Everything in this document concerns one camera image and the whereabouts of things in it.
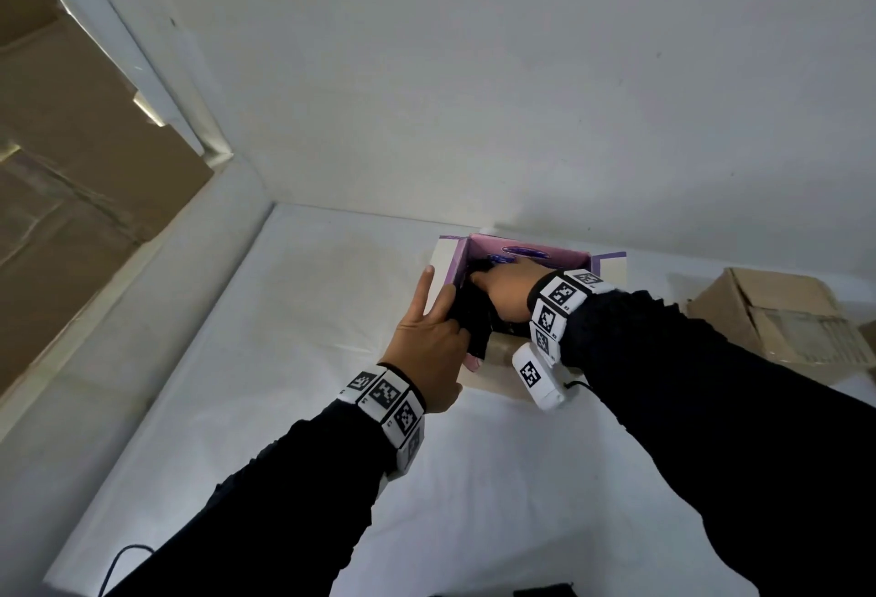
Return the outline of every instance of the left hand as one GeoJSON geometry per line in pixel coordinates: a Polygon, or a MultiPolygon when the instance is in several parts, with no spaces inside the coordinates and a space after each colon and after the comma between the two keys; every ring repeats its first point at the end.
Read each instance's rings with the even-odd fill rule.
{"type": "Polygon", "coordinates": [[[463,391],[456,378],[471,335],[459,329],[455,320],[445,319],[456,297],[452,283],[441,289],[432,311],[424,315],[434,273],[430,265],[421,275],[411,306],[380,361],[401,369],[411,379],[426,399],[426,412],[444,412],[463,391]]]}

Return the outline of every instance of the black cloth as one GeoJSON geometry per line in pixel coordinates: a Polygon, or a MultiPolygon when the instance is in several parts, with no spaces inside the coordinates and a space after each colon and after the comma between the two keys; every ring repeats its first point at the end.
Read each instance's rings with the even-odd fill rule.
{"type": "MultiPolygon", "coordinates": [[[[876,409],[645,292],[589,297],[562,351],[761,593],[872,590],[876,409]]],[[[393,462],[370,418],[331,404],[225,481],[112,594],[328,594],[393,462]]]]}

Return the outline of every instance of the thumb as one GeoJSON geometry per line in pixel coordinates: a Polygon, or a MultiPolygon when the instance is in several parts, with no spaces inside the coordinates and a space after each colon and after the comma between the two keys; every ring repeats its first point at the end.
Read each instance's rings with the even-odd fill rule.
{"type": "Polygon", "coordinates": [[[481,291],[487,290],[487,272],[472,272],[471,282],[474,283],[481,291]]]}

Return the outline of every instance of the white sheet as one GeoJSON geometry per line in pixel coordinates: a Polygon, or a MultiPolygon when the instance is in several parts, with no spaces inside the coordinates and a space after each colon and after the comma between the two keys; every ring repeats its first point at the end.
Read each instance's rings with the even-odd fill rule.
{"type": "MultiPolygon", "coordinates": [[[[122,546],[165,542],[217,482],[378,358],[437,236],[470,231],[279,205],[47,580],[93,595],[122,546]]],[[[630,287],[684,299],[724,265],[630,251],[630,287]]],[[[823,278],[841,300],[874,302],[867,282],[823,278]]],[[[876,402],[863,377],[843,388],[876,402]]],[[[466,390],[429,417],[373,520],[333,595],[483,597],[555,581],[580,595],[755,593],[589,393],[547,415],[466,390]]],[[[127,553],[111,585],[143,558],[127,553]]]]}

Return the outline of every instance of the right hand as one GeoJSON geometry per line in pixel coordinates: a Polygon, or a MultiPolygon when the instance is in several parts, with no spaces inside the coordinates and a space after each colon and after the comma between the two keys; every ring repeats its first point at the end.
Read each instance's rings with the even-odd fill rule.
{"type": "Polygon", "coordinates": [[[521,258],[517,262],[496,265],[489,272],[473,272],[471,282],[490,296],[502,320],[525,323],[531,316],[527,298],[532,286],[551,272],[551,268],[534,260],[521,258]]]}

